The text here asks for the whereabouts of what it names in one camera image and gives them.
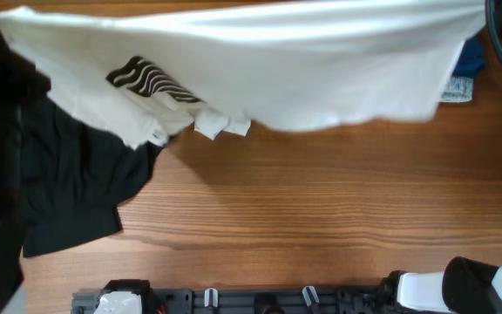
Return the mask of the white t-shirt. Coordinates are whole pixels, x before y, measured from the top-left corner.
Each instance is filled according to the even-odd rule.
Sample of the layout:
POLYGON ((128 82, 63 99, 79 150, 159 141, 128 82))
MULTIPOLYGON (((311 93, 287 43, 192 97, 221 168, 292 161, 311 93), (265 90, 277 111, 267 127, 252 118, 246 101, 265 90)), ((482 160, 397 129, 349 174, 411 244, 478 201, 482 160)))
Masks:
POLYGON ((0 12, 49 96, 129 147, 187 126, 310 132, 431 119, 481 1, 299 1, 139 17, 0 12))

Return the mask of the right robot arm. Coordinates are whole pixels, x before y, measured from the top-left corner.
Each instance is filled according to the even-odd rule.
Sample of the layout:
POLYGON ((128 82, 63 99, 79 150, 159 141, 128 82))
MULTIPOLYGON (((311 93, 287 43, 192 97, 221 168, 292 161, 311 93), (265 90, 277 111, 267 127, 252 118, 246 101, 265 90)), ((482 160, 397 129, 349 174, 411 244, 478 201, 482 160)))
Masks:
POLYGON ((452 258, 440 272, 391 272, 377 305, 404 313, 502 314, 502 265, 452 258))

